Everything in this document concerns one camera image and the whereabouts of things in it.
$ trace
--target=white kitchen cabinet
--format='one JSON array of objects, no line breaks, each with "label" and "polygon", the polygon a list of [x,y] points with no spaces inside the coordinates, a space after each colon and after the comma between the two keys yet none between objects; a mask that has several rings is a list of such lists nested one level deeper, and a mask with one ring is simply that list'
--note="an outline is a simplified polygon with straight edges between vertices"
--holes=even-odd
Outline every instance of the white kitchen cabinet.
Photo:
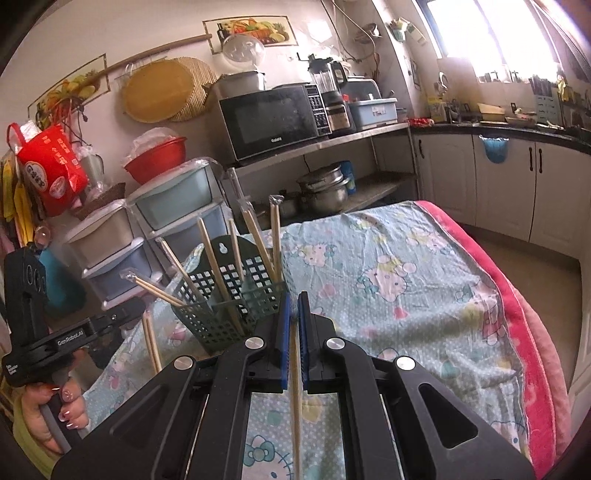
[{"label": "white kitchen cabinet", "polygon": [[476,172],[471,135],[414,135],[422,198],[456,222],[476,221]]},{"label": "white kitchen cabinet", "polygon": [[591,203],[591,156],[537,142],[535,153],[535,209],[530,242],[581,258]]},{"label": "white kitchen cabinet", "polygon": [[493,163],[473,136],[476,163],[476,226],[530,239],[535,199],[535,143],[511,138],[505,161]]}]

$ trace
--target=red plastic bag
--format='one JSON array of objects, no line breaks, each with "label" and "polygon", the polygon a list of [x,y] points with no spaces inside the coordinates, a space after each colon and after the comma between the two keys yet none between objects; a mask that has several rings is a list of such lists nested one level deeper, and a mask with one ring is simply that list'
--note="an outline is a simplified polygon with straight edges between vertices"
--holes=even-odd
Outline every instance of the red plastic bag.
[{"label": "red plastic bag", "polygon": [[11,129],[22,147],[17,158],[39,192],[47,214],[62,214],[88,184],[88,177],[64,131],[59,125],[54,125],[27,142],[20,127],[10,124],[6,132],[9,145]]}]

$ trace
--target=fruit painting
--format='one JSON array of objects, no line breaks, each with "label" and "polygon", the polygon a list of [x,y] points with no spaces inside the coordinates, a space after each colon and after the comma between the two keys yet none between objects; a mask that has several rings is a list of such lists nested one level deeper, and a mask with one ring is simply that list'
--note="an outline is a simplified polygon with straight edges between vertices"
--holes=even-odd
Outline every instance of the fruit painting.
[{"label": "fruit painting", "polygon": [[296,36],[287,17],[233,17],[203,22],[205,33],[211,33],[209,41],[212,53],[222,51],[223,42],[235,34],[251,35],[264,46],[296,46]]},{"label": "fruit painting", "polygon": [[95,78],[106,67],[106,54],[102,54],[62,78],[29,105],[29,118],[42,130],[68,121],[80,105],[111,91],[108,76]]}]

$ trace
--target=microwave oven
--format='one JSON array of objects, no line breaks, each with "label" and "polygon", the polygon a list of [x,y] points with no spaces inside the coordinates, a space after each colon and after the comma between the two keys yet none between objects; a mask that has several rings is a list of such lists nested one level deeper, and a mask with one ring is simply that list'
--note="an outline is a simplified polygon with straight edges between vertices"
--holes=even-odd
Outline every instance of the microwave oven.
[{"label": "microwave oven", "polygon": [[287,85],[231,98],[207,97],[216,160],[230,165],[331,133],[316,85]]}]

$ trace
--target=round woven mat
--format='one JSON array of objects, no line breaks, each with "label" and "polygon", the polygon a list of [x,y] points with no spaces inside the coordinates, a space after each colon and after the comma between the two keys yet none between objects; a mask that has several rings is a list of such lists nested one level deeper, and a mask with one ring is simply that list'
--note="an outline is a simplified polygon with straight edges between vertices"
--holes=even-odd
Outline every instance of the round woven mat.
[{"label": "round woven mat", "polygon": [[206,94],[205,91],[203,91],[202,85],[204,83],[215,83],[217,75],[204,61],[191,57],[179,57],[175,59],[175,61],[183,65],[193,77],[194,86],[191,96],[187,100],[183,109],[170,118],[173,122],[184,122],[186,120],[191,120],[204,112],[205,108],[203,104],[205,102]]},{"label": "round woven mat", "polygon": [[127,114],[153,124],[177,115],[194,91],[189,69],[175,60],[159,60],[141,67],[123,91]]}]

